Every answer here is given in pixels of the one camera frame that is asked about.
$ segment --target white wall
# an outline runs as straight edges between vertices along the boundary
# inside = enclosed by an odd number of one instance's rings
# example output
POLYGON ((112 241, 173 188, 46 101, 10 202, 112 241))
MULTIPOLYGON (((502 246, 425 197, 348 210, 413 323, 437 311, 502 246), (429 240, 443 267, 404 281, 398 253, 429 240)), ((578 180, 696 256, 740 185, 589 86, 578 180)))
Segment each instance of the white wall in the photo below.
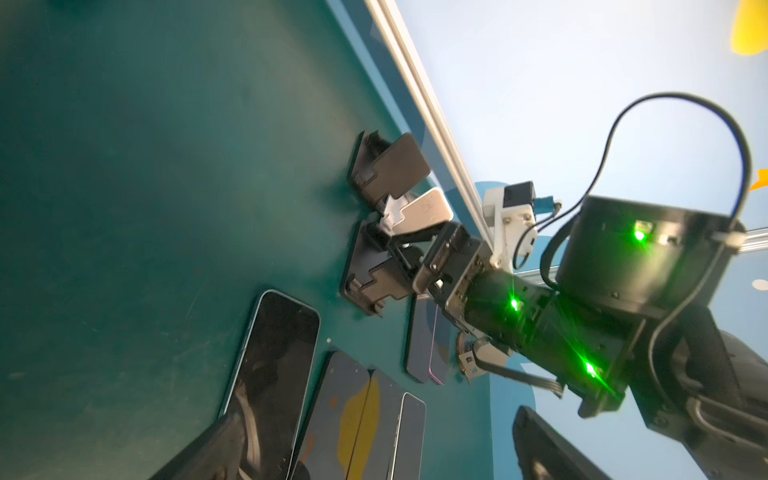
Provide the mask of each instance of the white wall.
MULTIPOLYGON (((573 204, 616 114, 666 90, 723 105, 768 168, 768 53, 730 51, 737 0, 398 4, 475 181, 532 179, 573 204)), ((595 193, 727 213, 739 178, 719 120, 656 101, 625 118, 595 193)), ((742 218, 768 226, 768 188, 742 218)))

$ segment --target green light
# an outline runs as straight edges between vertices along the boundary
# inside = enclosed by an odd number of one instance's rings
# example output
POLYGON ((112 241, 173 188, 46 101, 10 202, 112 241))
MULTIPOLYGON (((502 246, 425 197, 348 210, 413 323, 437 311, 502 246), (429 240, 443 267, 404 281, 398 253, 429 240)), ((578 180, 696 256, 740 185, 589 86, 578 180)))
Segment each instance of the green light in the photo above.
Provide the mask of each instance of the green light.
POLYGON ((587 366, 587 373, 589 373, 593 379, 596 379, 598 377, 598 373, 594 371, 592 364, 589 362, 584 362, 584 364, 587 366))

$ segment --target scratch on table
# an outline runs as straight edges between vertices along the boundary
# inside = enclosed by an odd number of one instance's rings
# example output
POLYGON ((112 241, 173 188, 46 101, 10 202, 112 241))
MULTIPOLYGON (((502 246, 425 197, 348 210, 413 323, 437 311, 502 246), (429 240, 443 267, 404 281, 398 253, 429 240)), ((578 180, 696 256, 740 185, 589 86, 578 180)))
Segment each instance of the scratch on table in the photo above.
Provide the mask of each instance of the scratch on table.
POLYGON ((197 302, 197 296, 200 295, 200 291, 203 289, 207 281, 208 279, 203 280, 203 283, 200 285, 200 288, 197 289, 197 293, 194 294, 194 298, 192 299, 192 303, 190 304, 190 309, 187 310, 187 315, 184 316, 184 318, 189 318, 190 313, 192 313, 192 307, 194 307, 194 303, 197 302))

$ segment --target green tabletop surface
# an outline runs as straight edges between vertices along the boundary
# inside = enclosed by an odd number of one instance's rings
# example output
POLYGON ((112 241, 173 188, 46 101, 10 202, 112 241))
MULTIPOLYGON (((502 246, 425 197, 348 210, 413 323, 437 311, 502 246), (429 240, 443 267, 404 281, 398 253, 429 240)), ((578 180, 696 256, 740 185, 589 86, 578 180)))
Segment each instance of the green tabletop surface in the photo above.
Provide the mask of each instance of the green tabletop surface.
POLYGON ((491 478, 487 376, 402 369, 339 294, 356 135, 395 124, 320 0, 0 5, 0 478, 142 480, 213 420, 254 300, 427 405, 422 478, 491 478))

